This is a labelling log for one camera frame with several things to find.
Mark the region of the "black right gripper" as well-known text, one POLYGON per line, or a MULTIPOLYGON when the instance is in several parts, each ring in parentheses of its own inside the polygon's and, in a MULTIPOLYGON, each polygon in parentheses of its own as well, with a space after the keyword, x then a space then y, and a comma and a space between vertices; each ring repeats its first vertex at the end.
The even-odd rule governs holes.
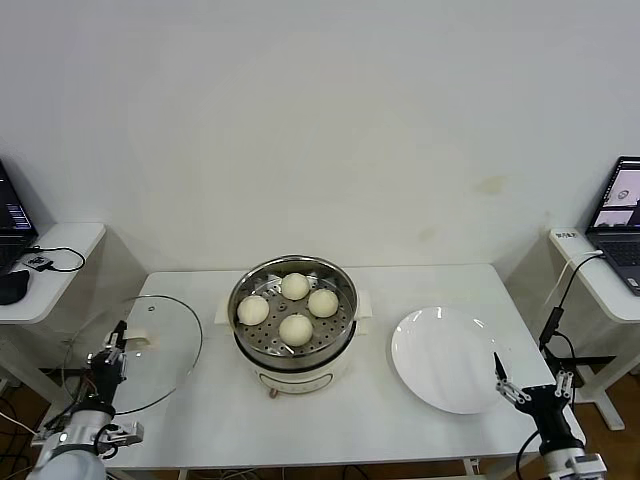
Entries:
POLYGON ((575 437, 563 410, 573 394, 571 371, 559 370, 556 375, 556 387, 541 385, 525 387, 523 390, 514 385, 506 374, 497 352, 493 352, 496 391, 512 405, 520 405, 520 411, 531 416, 541 438, 540 453, 551 453, 564 449, 584 448, 584 443, 575 437))

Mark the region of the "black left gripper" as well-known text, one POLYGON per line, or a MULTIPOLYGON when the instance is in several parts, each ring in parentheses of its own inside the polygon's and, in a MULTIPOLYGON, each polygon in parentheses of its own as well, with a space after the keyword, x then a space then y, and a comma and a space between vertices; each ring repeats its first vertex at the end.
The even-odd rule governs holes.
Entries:
POLYGON ((96 387, 95 397, 105 406, 112 406, 119 385, 126 380, 125 338, 128 324, 119 321, 104 340, 104 350, 89 354, 87 362, 96 387))

